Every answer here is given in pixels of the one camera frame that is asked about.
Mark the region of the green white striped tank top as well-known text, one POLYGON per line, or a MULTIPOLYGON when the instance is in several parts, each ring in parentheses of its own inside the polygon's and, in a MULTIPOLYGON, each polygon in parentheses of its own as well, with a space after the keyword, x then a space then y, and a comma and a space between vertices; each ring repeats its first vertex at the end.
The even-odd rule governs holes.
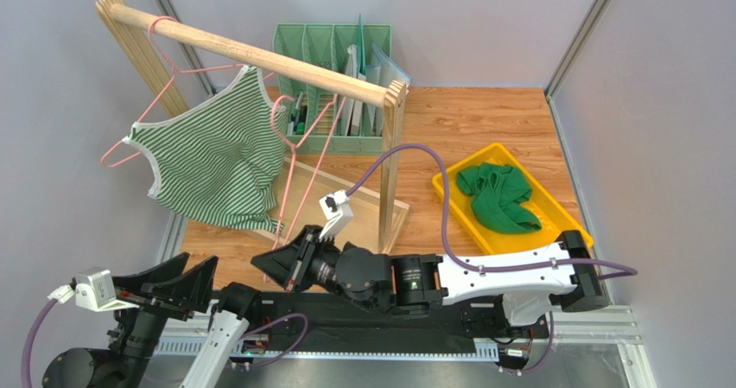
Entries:
POLYGON ((166 121, 134 123, 123 141, 148 160, 148 196, 163 207, 212 226, 274 232, 287 122, 262 71, 245 66, 214 97, 166 121))

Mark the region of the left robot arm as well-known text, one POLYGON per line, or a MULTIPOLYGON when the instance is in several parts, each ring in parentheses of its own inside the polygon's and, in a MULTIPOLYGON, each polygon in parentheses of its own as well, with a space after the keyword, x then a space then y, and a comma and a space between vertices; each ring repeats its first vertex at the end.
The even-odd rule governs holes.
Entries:
POLYGON ((241 283, 213 288, 218 258, 188 267, 187 253, 143 272, 114 276, 93 267, 54 290, 53 305, 73 301, 111 313, 106 348, 75 347, 50 362, 43 387, 138 387, 156 355, 193 358, 179 387, 213 387, 258 318, 261 293, 241 283))

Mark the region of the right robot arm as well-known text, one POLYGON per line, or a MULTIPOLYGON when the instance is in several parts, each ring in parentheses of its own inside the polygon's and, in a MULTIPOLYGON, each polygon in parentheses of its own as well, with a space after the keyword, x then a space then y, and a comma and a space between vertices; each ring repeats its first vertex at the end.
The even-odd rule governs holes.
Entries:
POLYGON ((467 258, 391 256, 346 243, 338 249, 305 226, 296 239, 251 263, 288 293, 318 285, 369 312, 427 315, 485 296, 500 300, 505 324, 529 326, 552 307, 587 312, 607 305, 586 244, 576 230, 529 251, 467 258))

